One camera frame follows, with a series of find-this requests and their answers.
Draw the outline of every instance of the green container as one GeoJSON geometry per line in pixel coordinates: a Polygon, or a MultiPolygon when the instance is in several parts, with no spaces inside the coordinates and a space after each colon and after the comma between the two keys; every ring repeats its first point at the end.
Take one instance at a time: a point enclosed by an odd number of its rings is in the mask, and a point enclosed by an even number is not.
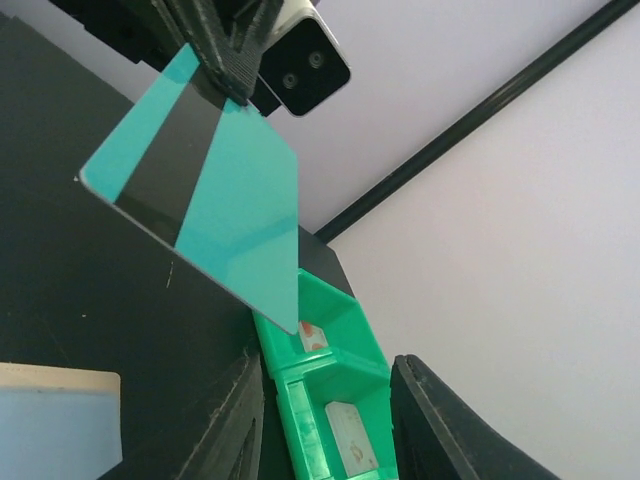
{"type": "Polygon", "coordinates": [[[305,353],[298,335],[287,335],[254,314],[267,370],[278,389],[278,407],[298,480],[398,478],[392,436],[391,371],[358,301],[304,270],[298,273],[300,320],[324,330],[328,348],[305,353]],[[353,404],[379,468],[347,474],[325,407],[353,404]]]}

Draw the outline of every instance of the white speck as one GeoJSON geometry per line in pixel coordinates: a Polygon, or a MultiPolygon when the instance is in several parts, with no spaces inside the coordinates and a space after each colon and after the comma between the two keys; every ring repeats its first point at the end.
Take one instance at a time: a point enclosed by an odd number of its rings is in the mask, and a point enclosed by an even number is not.
{"type": "Polygon", "coordinates": [[[169,285],[171,285],[172,276],[173,276],[173,260],[171,261],[171,269],[169,270],[169,276],[167,277],[167,285],[165,288],[169,288],[169,285]]]}

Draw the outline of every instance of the black tube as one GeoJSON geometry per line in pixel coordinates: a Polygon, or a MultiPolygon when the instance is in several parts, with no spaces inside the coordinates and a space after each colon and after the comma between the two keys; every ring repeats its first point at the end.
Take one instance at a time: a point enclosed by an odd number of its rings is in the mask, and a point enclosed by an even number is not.
{"type": "Polygon", "coordinates": [[[515,77],[487,97],[418,153],[322,227],[316,236],[330,242],[391,194],[451,150],[480,125],[522,95],[529,87],[605,30],[640,0],[611,0],[571,33],[540,55],[515,77]]]}

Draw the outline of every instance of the black table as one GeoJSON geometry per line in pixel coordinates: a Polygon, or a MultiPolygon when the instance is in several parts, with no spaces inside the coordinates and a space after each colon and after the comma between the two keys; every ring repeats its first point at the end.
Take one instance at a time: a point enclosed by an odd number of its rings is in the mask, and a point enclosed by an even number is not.
{"type": "MultiPolygon", "coordinates": [[[[0,24],[0,361],[119,373],[125,460],[173,439],[138,472],[175,476],[206,427],[185,419],[260,355],[251,312],[77,182],[131,103],[22,22],[0,24]]],[[[352,294],[302,229],[300,265],[352,294]]],[[[293,479],[263,378],[260,478],[293,479]]]]}

